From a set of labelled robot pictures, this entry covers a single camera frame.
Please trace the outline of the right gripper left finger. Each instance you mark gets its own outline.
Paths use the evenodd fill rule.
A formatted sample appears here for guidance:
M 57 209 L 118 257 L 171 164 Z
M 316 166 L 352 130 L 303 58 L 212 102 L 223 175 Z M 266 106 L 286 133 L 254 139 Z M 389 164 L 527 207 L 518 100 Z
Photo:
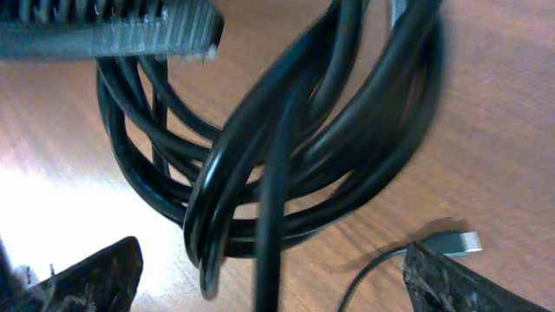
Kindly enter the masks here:
M 38 283 L 31 269 L 13 269 L 1 248 L 2 312 L 129 312 L 143 271 L 136 237 L 124 237 Z

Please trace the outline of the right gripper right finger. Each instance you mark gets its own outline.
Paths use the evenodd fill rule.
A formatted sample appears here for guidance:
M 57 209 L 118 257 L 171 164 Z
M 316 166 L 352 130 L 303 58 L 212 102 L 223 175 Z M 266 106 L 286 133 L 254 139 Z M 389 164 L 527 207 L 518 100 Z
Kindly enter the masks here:
M 548 312 L 419 243 L 408 247 L 403 280 L 414 312 Z

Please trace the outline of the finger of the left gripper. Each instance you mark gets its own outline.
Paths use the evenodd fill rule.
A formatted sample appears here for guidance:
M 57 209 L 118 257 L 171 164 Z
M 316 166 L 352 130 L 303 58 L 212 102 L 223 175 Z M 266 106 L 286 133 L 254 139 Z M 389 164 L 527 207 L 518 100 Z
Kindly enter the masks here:
M 208 55 L 225 19 L 202 0 L 3 0 L 5 61 Z

